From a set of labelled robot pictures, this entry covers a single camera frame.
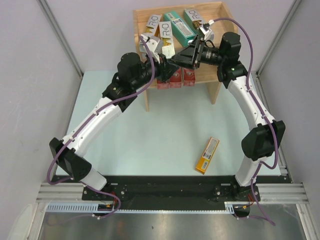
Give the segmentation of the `red 3D toothpaste box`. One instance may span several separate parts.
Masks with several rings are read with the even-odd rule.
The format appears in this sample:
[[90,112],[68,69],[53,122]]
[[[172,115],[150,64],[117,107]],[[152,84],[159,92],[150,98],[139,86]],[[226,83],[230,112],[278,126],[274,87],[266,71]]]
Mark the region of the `red 3D toothpaste box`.
[[183,85],[185,87],[194,87],[196,84],[195,71],[193,69],[183,68]]
[[165,90],[165,89],[169,89],[170,88],[170,81],[166,80],[166,81],[162,81],[160,79],[156,80],[156,86],[158,90]]
[[183,77],[182,77],[182,69],[179,68],[170,78],[169,80],[169,87],[170,88],[181,88],[182,87],[182,81],[183,81]]

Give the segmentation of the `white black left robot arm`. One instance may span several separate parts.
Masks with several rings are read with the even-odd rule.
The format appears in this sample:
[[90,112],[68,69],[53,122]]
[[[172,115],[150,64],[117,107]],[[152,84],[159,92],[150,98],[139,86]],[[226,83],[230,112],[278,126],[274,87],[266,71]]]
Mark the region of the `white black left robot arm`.
[[49,147],[53,162],[62,168],[69,178],[93,188],[100,200],[110,196],[107,179],[84,159],[90,144],[116,117],[122,114],[142,92],[142,87],[154,79],[167,81],[178,70],[178,66],[163,54],[159,60],[148,57],[142,62],[135,52],[124,54],[117,64],[117,72],[102,93],[97,105],[88,116],[61,140],[53,138]]

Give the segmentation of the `silver teal toothpaste box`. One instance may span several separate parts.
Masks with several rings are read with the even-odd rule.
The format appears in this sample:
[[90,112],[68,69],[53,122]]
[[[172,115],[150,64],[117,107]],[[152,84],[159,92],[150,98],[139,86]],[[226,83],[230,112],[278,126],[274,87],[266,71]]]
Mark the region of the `silver teal toothpaste box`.
[[183,13],[184,19],[192,30],[201,37],[199,27],[207,23],[199,12],[193,8],[185,9]]

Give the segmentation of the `silver yellow toothpaste box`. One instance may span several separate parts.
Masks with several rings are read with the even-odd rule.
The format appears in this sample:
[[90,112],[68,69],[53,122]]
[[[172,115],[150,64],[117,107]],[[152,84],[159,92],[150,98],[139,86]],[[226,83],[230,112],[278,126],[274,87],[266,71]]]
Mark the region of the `silver yellow toothpaste box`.
[[158,37],[159,34],[159,23],[162,19],[161,15],[152,14],[146,24],[145,30],[142,32],[143,40],[146,41],[147,37],[155,36]]

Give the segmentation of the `yellow toothpaste box with barcode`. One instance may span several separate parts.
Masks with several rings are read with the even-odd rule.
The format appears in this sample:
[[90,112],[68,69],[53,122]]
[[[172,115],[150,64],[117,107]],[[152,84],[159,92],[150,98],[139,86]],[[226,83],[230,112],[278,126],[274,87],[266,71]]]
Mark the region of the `yellow toothpaste box with barcode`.
[[217,147],[219,145],[220,141],[214,137],[211,137],[201,155],[199,158],[195,170],[198,171],[201,174],[205,174],[207,171],[207,168],[213,158],[213,155],[215,154]]

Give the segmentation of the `teal toothpaste box with barcode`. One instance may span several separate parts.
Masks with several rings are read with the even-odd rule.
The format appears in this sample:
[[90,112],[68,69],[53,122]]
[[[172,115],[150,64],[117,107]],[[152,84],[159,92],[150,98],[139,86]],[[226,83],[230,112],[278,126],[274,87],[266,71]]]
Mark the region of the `teal toothpaste box with barcode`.
[[196,34],[187,25],[187,23],[175,11],[169,11],[164,14],[164,20],[170,21],[173,36],[178,40],[182,47],[187,47],[189,41],[192,41]]

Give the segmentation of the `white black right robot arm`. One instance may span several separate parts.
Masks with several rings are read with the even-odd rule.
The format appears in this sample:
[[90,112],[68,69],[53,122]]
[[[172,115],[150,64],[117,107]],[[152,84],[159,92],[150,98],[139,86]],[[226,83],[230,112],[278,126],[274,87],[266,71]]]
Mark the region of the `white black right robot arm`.
[[233,95],[246,118],[249,133],[241,141],[244,158],[235,174],[237,184],[230,188],[231,196],[237,201],[248,196],[247,186],[255,182],[259,165],[268,157],[279,155],[286,129],[284,122],[275,120],[258,98],[247,69],[239,61],[240,49],[240,35],[226,32],[218,48],[207,47],[196,36],[187,47],[171,57],[174,64],[186,69],[195,70],[201,64],[217,66],[218,81]]

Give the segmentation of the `plain yellow toothpaste box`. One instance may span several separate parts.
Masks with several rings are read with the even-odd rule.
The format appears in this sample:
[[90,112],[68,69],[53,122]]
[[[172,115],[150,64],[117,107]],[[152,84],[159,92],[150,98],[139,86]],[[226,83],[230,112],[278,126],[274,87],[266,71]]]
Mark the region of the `plain yellow toothpaste box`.
[[159,36],[163,41],[162,53],[167,59],[171,59],[175,53],[174,36],[172,31],[172,25],[170,21],[159,22]]

